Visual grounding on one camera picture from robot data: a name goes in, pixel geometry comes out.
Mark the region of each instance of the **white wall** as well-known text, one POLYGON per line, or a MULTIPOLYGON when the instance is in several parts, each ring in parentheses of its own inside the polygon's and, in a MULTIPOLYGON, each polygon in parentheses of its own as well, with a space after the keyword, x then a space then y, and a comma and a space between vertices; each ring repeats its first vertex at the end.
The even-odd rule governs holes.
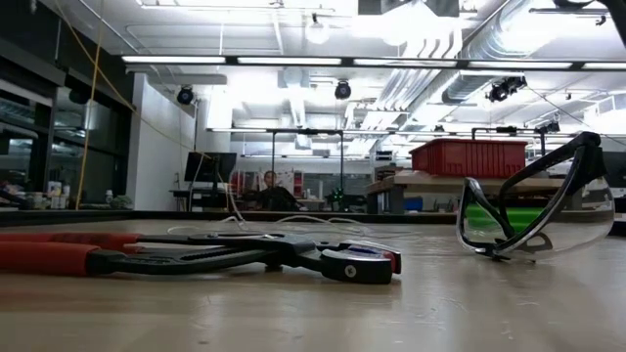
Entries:
POLYGON ((182 181, 187 154, 193 148, 196 121, 135 74, 133 104, 142 119, 133 116, 126 193, 136 210, 175 210, 170 190, 176 174, 182 181))

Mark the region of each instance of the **man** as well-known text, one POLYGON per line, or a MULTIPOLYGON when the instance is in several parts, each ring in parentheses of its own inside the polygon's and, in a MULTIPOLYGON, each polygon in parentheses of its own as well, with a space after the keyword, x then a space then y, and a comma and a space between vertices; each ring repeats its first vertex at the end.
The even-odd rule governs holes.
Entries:
POLYGON ((257 206, 262 210, 298 211, 299 205, 295 197, 284 187, 276 186, 276 172, 267 171, 263 175, 267 189, 259 194, 257 206))

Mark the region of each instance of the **security camera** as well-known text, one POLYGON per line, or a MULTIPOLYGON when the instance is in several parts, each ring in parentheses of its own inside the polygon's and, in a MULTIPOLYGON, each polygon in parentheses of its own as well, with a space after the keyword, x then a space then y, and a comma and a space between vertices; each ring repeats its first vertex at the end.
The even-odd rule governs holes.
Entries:
POLYGON ((194 100, 194 91, 192 86, 181 87, 176 100, 180 105, 189 105, 194 100))
POLYGON ((350 98, 350 94, 352 94, 352 89, 350 89, 348 82, 340 80, 335 88, 335 98, 339 100, 346 100, 350 98))

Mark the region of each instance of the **wire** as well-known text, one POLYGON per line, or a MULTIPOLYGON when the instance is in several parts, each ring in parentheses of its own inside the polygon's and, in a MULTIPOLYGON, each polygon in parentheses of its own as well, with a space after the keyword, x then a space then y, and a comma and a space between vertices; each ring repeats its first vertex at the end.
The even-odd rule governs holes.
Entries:
POLYGON ((102 24, 103 18, 105 14, 105 0, 100 0, 100 23, 98 24, 98 45, 96 46, 96 60, 94 61, 94 74, 91 82, 91 96, 89 98, 89 110, 87 113, 86 121, 86 129, 85 132, 85 144, 83 146, 83 154, 82 154, 82 164, 80 166, 80 181, 78 182, 78 195, 76 196, 76 207, 75 210, 78 210, 80 207, 80 198, 82 194, 82 186, 85 181, 85 166, 87 165, 87 154, 89 152, 89 121, 91 120, 91 115, 93 114, 94 108, 94 98, 96 97, 96 81, 98 80, 98 63, 100 62, 100 49, 102 47, 102 24))
MULTIPOLYGON (((585 126, 587 126, 587 127, 589 127, 589 128, 592 128, 592 129, 594 128, 593 126, 591 126, 591 125, 589 125, 589 124, 585 123, 585 121, 583 121, 582 119, 580 119, 580 118, 578 118, 578 117, 575 117, 574 115, 572 115, 571 113, 569 113, 569 112, 568 112, 568 111, 566 111, 565 109, 563 109, 563 108, 561 108, 560 106, 556 105, 555 103, 551 102, 548 98, 546 98, 544 95, 540 94, 540 93, 539 93, 539 92, 537 92, 536 90, 534 90, 534 89, 530 88, 529 86, 526 86, 526 88, 528 88, 531 92, 535 93, 535 94, 536 94, 539 98, 541 98, 541 99, 543 99, 544 101, 546 101, 546 103, 550 104, 550 105, 551 105, 551 106, 553 106, 555 109, 557 109, 557 110, 559 110, 559 111, 561 111, 561 112, 565 113, 567 116, 569 116, 569 117, 573 118, 574 120, 578 121, 580 124, 583 124, 583 125, 585 125, 585 126)), ((617 140, 617 139, 615 139, 615 138, 613 138, 613 137, 611 137, 611 136, 609 136, 609 135, 607 135, 607 134, 600 133, 600 135, 601 135, 601 136, 603 136, 603 137, 607 137, 609 140, 611 140, 611 141, 613 141, 613 142, 615 142, 615 143, 617 143, 617 144, 620 144, 620 145, 622 145, 622 146, 626 147, 626 144, 625 144, 625 143, 623 143, 623 142, 621 142, 621 141, 619 141, 619 140, 617 140)))

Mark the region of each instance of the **green object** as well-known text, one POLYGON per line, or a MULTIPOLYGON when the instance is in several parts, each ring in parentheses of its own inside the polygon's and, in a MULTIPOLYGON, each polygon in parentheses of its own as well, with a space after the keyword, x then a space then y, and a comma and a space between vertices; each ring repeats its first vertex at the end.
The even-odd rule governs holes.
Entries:
POLYGON ((129 196, 117 196, 111 203, 111 209, 131 209, 133 204, 133 200, 129 196))
MULTIPOLYGON (((543 208, 537 207, 512 207, 507 208, 507 215, 509 216, 509 223, 513 226, 516 233, 523 231, 530 223, 535 220, 543 208)), ((493 227, 499 227, 498 223, 492 219, 486 211, 484 211, 478 205, 468 205, 466 209, 466 216, 468 218, 468 225, 476 230, 490 229, 493 227)))

